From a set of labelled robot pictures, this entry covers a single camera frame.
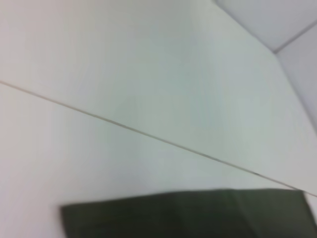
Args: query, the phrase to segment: ceiling seam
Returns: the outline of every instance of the ceiling seam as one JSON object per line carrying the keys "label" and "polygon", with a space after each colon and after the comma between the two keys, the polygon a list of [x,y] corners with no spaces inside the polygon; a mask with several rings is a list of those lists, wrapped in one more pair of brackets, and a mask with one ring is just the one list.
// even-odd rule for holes
{"label": "ceiling seam", "polygon": [[283,50],[288,45],[292,44],[294,41],[296,41],[298,38],[300,38],[302,35],[304,35],[306,32],[311,30],[314,26],[317,25],[317,19],[313,21],[311,24],[309,24],[306,28],[304,28],[302,31],[297,33],[295,36],[293,36],[291,39],[283,43],[280,47],[278,47],[276,50],[273,51],[274,54],[278,54],[281,50]]}
{"label": "ceiling seam", "polygon": [[[152,139],[161,141],[161,142],[163,142],[163,143],[166,143],[166,144],[169,144],[169,145],[178,147],[178,148],[180,148],[180,149],[189,151],[189,152],[194,153],[194,154],[196,154],[196,155],[200,155],[200,156],[203,156],[203,157],[205,157],[205,158],[211,159],[211,160],[213,160],[213,161],[219,162],[219,163],[221,163],[221,164],[228,165],[228,166],[230,166],[230,167],[233,167],[233,168],[236,168],[236,169],[238,169],[238,170],[247,172],[247,173],[249,173],[249,174],[256,175],[256,176],[261,177],[261,178],[263,178],[263,179],[270,180],[270,181],[272,181],[272,182],[274,182],[274,183],[283,185],[283,186],[288,187],[288,188],[290,188],[290,189],[302,190],[302,189],[299,189],[299,188],[297,188],[297,187],[291,186],[291,185],[289,185],[289,184],[287,184],[287,183],[284,183],[284,182],[275,180],[275,179],[273,179],[273,178],[270,178],[270,177],[267,177],[267,176],[258,174],[258,173],[256,173],[256,172],[253,172],[253,171],[251,171],[251,170],[249,170],[249,169],[246,169],[246,168],[243,168],[243,167],[241,167],[241,166],[238,166],[238,165],[235,165],[235,164],[232,164],[232,163],[229,163],[229,162],[226,162],[226,161],[223,161],[223,160],[214,158],[214,157],[212,157],[212,156],[206,155],[206,154],[201,153],[201,152],[199,152],[199,151],[196,151],[196,150],[187,148],[187,147],[185,147],[185,146],[179,145],[179,144],[174,143],[174,142],[170,142],[170,141],[168,141],[168,140],[165,140],[165,139],[159,138],[159,137],[157,137],[157,136],[148,134],[148,133],[146,133],[146,132],[143,132],[143,131],[134,129],[134,128],[132,128],[132,127],[129,127],[129,126],[123,125],[123,124],[121,124],[121,123],[118,123],[118,122],[116,122],[116,121],[113,121],[113,120],[110,120],[110,119],[107,119],[107,118],[98,116],[98,115],[96,115],[96,114],[86,112],[86,111],[84,111],[84,110],[82,110],[82,109],[79,109],[79,108],[76,108],[76,107],[67,105],[67,104],[65,104],[65,103],[59,102],[59,101],[54,100],[54,99],[50,99],[50,98],[48,98],[48,97],[42,96],[42,95],[40,95],[40,94],[34,93],[34,92],[32,92],[32,91],[29,91],[29,90],[26,90],[26,89],[23,89],[23,88],[20,88],[20,87],[18,87],[18,86],[15,86],[15,85],[12,85],[12,84],[3,82],[3,81],[0,81],[0,84],[5,85],[5,86],[10,87],[10,88],[13,88],[13,89],[16,89],[16,90],[18,90],[18,91],[27,93],[27,94],[29,94],[29,95],[32,95],[32,96],[35,96],[35,97],[44,99],[44,100],[49,101],[49,102],[52,102],[52,103],[54,103],[54,104],[58,104],[58,105],[60,105],[60,106],[69,108],[69,109],[71,109],[71,110],[74,110],[74,111],[77,111],[77,112],[86,114],[86,115],[88,115],[88,116],[91,116],[91,117],[94,117],[94,118],[97,118],[97,119],[101,119],[101,120],[103,120],[103,121],[112,123],[112,124],[114,124],[114,125],[120,126],[120,127],[125,128],[125,129],[127,129],[127,130],[136,132],[136,133],[138,133],[138,134],[142,134],[142,135],[145,135],[145,136],[150,137],[150,138],[152,138]],[[307,194],[309,194],[309,195],[311,195],[311,196],[313,196],[313,197],[317,197],[316,194],[313,194],[313,193],[308,192],[308,191],[305,191],[305,190],[302,190],[302,191],[305,192],[305,193],[307,193]]]}

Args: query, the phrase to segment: ceiling panel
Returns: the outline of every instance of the ceiling panel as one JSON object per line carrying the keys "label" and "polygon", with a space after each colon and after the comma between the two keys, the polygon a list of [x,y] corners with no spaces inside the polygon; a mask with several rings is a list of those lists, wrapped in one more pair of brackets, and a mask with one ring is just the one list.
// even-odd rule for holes
{"label": "ceiling panel", "polygon": [[317,128],[317,26],[277,56]]}
{"label": "ceiling panel", "polygon": [[0,9],[1,81],[317,193],[317,137],[279,62],[210,0]]}
{"label": "ceiling panel", "polygon": [[317,21],[317,0],[217,0],[271,50]]}
{"label": "ceiling panel", "polygon": [[285,188],[0,85],[0,237],[64,238],[59,207],[158,192]]}

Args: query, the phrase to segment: dark green fabric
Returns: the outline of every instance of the dark green fabric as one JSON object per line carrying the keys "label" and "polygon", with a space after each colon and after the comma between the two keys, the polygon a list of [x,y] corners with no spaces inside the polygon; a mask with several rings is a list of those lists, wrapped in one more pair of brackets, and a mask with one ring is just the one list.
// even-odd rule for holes
{"label": "dark green fabric", "polygon": [[61,209],[69,238],[317,238],[301,191],[157,194]]}

